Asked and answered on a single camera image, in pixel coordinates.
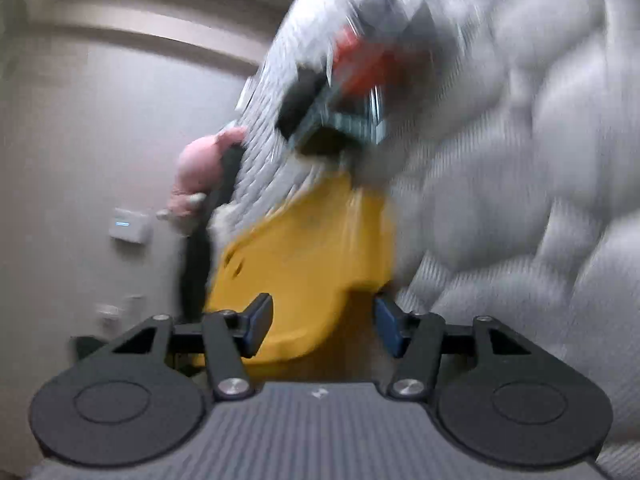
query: bedding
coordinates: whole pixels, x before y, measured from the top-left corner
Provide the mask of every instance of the bedding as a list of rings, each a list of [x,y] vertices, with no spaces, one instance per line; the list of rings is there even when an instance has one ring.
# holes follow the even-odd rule
[[[274,129],[296,64],[318,65],[348,0],[296,0],[254,79],[232,236],[314,184]],[[425,59],[356,168],[396,217],[407,311],[498,317],[598,383],[598,462],[640,478],[640,0],[429,0]]]

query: pink glove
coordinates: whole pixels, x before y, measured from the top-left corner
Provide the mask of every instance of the pink glove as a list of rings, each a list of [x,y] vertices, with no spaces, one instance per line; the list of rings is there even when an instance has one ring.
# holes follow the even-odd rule
[[[232,144],[241,143],[245,133],[244,126],[229,128],[213,136],[196,139],[182,150],[167,205],[171,216],[185,218],[197,210],[204,195],[198,200],[193,195],[206,194],[213,189],[222,178],[220,161],[223,153]]]

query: white fabric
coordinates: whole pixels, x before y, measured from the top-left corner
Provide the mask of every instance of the white fabric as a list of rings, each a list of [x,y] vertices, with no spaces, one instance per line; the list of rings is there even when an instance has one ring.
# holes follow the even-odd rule
[[[274,40],[241,121],[236,233],[322,173],[273,124],[346,1],[297,0]],[[456,46],[356,172],[396,212],[398,303],[494,315],[596,381],[615,412],[600,463],[639,479],[640,0],[432,1]]]

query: yellow bin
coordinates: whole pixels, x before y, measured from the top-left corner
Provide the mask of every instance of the yellow bin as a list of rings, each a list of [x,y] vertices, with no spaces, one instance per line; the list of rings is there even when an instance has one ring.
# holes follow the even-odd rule
[[[250,371],[308,355],[351,292],[372,296],[389,281],[392,242],[383,196],[353,189],[348,174],[328,176],[226,249],[206,310],[242,310],[268,292],[273,324]]]

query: light switch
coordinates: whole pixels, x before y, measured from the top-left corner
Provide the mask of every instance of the light switch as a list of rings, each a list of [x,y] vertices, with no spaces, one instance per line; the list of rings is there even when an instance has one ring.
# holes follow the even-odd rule
[[[146,244],[151,235],[149,216],[116,208],[113,210],[109,236],[131,244]]]

